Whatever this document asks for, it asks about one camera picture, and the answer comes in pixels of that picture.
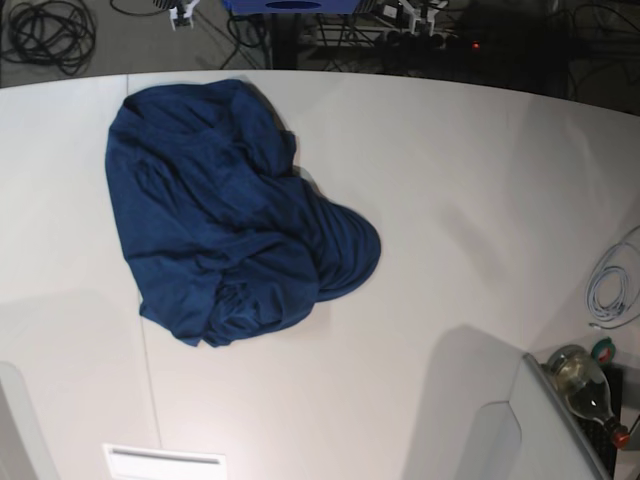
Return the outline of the dark blue t-shirt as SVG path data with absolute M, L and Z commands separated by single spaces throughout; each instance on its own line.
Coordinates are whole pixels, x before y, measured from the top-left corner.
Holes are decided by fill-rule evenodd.
M 128 96 L 106 178 L 140 313 L 190 346 L 284 330 L 374 273 L 377 230 L 294 169 L 295 135 L 241 80 Z

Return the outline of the black power strip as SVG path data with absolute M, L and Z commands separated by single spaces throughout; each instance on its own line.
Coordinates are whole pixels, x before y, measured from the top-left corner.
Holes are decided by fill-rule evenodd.
M 385 36 L 384 48 L 399 55 L 426 55 L 427 53 L 491 54 L 499 52 L 499 42 L 486 31 L 442 30 L 391 31 Z

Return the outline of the blue plastic crate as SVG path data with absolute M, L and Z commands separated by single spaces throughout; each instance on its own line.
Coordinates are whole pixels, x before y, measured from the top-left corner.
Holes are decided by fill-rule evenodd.
M 235 14 L 350 14 L 359 0 L 230 0 L 224 4 Z

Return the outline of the green tape roll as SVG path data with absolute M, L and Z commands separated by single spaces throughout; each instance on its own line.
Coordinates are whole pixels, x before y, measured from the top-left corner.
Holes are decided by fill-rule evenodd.
M 591 357 L 601 366 L 609 365 L 613 361 L 616 351 L 617 349 L 612 339 L 605 337 L 594 344 L 591 350 Z

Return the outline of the clear glass bottle red cap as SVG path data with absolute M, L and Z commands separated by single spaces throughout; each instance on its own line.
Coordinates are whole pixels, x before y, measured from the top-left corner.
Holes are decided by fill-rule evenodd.
M 579 345 L 566 345 L 545 364 L 558 395 L 576 416 L 602 426 L 610 442 L 623 449 L 630 433 L 613 413 L 608 380 L 590 353 Z

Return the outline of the black table leg post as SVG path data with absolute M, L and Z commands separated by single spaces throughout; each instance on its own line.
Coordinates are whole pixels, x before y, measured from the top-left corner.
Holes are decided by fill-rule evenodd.
M 301 15 L 270 15 L 271 63 L 274 70 L 297 70 Z

